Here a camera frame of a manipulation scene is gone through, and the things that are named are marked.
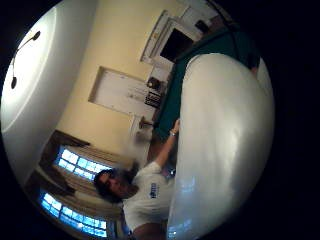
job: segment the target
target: hand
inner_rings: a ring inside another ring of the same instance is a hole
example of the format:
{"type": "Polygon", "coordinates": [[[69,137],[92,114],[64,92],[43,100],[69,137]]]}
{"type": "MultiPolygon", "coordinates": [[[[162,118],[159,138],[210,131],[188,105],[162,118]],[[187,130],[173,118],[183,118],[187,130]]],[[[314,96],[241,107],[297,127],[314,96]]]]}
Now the hand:
{"type": "Polygon", "coordinates": [[[174,123],[174,127],[173,127],[172,131],[173,131],[174,133],[178,133],[178,132],[179,132],[179,129],[180,129],[180,118],[178,118],[178,119],[176,120],[176,122],[174,123]]]}

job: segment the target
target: green surface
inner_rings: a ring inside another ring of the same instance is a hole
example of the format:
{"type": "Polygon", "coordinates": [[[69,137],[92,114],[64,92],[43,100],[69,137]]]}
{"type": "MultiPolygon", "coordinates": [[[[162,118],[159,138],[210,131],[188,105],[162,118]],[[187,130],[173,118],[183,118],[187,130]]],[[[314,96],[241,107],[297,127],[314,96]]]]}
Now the green surface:
{"type": "MultiPolygon", "coordinates": [[[[244,32],[236,30],[233,32],[233,36],[239,54],[238,60],[245,66],[248,66],[249,54],[260,56],[254,42],[244,32]]],[[[168,137],[174,121],[180,116],[182,82],[189,60],[196,55],[208,53],[222,53],[237,59],[236,49],[231,34],[227,29],[221,29],[212,35],[206,36],[177,58],[169,80],[167,95],[163,99],[164,102],[160,114],[155,121],[157,126],[155,133],[161,139],[168,137]]]]}

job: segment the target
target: white curved object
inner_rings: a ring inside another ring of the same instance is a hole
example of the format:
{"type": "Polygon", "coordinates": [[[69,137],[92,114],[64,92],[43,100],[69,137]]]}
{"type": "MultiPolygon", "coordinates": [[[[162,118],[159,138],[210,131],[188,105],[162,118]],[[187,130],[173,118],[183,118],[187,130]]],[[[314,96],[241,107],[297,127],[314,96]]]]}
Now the white curved object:
{"type": "Polygon", "coordinates": [[[211,232],[255,187],[274,125],[271,83],[263,71],[258,80],[223,54],[189,62],[167,239],[197,239],[211,232]]]}

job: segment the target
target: window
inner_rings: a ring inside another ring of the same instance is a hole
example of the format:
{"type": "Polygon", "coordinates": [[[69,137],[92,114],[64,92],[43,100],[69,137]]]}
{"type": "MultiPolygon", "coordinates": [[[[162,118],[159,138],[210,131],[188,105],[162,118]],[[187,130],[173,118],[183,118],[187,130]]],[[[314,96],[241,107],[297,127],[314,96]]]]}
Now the window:
{"type": "Polygon", "coordinates": [[[106,221],[80,214],[62,205],[46,192],[41,193],[40,203],[41,206],[58,221],[67,224],[78,231],[84,232],[85,234],[106,238],[107,227],[110,228],[111,232],[114,232],[114,223],[107,223],[106,221]]]}
{"type": "Polygon", "coordinates": [[[111,169],[103,164],[82,158],[64,147],[60,147],[56,164],[69,172],[90,181],[92,181],[95,174],[101,170],[111,169]]]}

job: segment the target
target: wall-mounted cabinet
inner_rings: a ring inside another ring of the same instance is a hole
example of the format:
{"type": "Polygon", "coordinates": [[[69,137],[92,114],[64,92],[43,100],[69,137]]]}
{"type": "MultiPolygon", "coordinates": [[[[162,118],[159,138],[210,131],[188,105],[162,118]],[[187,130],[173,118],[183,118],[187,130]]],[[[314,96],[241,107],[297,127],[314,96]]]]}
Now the wall-mounted cabinet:
{"type": "Polygon", "coordinates": [[[125,114],[151,120],[155,108],[146,102],[150,93],[143,80],[100,67],[89,101],[125,114]]]}

